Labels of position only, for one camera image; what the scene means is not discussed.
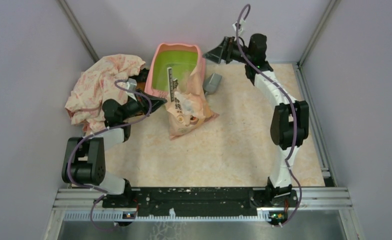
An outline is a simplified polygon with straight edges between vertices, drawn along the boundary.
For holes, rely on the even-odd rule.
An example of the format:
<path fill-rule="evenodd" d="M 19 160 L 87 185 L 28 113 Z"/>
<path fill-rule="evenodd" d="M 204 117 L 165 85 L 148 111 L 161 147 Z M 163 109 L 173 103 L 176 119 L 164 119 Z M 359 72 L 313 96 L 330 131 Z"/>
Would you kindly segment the metal litter scoop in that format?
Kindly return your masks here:
<path fill-rule="evenodd" d="M 207 77 L 202 85 L 204 95 L 207 96 L 216 93 L 222 78 L 223 76 L 217 73 L 212 73 L 209 77 Z"/>

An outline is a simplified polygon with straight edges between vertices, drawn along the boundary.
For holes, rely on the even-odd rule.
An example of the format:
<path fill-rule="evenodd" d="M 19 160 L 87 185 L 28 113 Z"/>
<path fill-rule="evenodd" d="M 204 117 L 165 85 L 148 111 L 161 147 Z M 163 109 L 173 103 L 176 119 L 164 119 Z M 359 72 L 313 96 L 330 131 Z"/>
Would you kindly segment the white bag sealing clip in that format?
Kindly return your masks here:
<path fill-rule="evenodd" d="M 169 99 L 170 102 L 174 102 L 175 101 L 175 79 L 173 77 L 173 69 L 172 67 L 167 67 L 166 69 L 167 71 L 167 80 L 168 80 L 168 93 L 169 93 Z"/>

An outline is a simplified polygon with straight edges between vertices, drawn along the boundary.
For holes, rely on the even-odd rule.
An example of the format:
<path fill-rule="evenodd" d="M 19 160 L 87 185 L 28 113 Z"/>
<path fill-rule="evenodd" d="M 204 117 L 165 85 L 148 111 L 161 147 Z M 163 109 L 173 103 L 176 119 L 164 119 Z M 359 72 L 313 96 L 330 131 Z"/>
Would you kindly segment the pink and green litter box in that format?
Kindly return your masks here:
<path fill-rule="evenodd" d="M 148 95 L 169 97 L 169 72 L 181 84 L 199 66 L 200 76 L 205 77 L 206 60 L 198 45 L 186 43 L 161 43 L 152 58 L 144 92 Z"/>

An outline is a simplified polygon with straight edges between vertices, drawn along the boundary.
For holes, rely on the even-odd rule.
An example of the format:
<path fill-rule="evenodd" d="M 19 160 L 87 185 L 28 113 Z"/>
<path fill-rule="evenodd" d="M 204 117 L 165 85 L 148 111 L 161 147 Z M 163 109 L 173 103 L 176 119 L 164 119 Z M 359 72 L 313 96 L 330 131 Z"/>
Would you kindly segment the pink cat litter bag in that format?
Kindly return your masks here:
<path fill-rule="evenodd" d="M 174 79 L 174 102 L 167 97 L 165 108 L 169 121 L 169 139 L 173 140 L 216 119 L 203 90 L 204 79 L 197 66 L 182 83 Z"/>

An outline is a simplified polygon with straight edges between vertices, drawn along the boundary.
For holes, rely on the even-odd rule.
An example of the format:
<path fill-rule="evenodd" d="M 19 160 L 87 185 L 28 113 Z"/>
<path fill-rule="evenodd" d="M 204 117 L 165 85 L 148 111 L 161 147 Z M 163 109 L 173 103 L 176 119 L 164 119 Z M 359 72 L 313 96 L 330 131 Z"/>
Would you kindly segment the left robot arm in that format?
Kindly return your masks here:
<path fill-rule="evenodd" d="M 167 100 L 140 90 L 126 103 L 106 100 L 102 106 L 103 129 L 84 137 L 71 137 L 67 141 L 61 178 L 65 183 L 103 193 L 103 199 L 114 196 L 122 207 L 133 203 L 130 182 L 111 174 L 106 169 L 106 151 L 126 142 L 131 135 L 132 123 L 127 120 L 138 115 L 148 117 L 165 105 Z"/>

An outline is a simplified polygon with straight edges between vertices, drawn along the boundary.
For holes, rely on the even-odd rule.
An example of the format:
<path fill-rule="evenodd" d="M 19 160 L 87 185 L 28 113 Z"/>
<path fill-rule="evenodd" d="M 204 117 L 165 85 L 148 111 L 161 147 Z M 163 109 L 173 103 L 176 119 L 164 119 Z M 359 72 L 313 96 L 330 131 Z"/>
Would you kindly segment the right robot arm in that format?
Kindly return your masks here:
<path fill-rule="evenodd" d="M 241 37 L 226 36 L 215 48 L 203 53 L 203 58 L 219 64 L 237 61 L 244 64 L 245 75 L 269 100 L 273 107 L 270 125 L 272 142 L 277 146 L 276 163 L 268 177 L 263 194 L 253 195 L 253 203 L 279 206 L 296 201 L 292 194 L 292 168 L 304 140 L 309 136 L 309 105 L 291 96 L 276 79 L 267 61 L 267 36 L 254 33 L 248 45 Z"/>

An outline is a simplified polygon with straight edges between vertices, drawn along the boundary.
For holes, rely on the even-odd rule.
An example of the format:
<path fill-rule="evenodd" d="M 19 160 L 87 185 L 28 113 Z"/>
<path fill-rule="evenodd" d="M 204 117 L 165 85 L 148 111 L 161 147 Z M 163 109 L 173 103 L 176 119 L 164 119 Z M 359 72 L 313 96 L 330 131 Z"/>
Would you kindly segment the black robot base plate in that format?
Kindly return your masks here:
<path fill-rule="evenodd" d="M 102 207 L 136 208 L 139 217 L 254 217 L 259 208 L 295 207 L 295 190 L 273 196 L 266 187 L 140 187 L 108 194 Z"/>

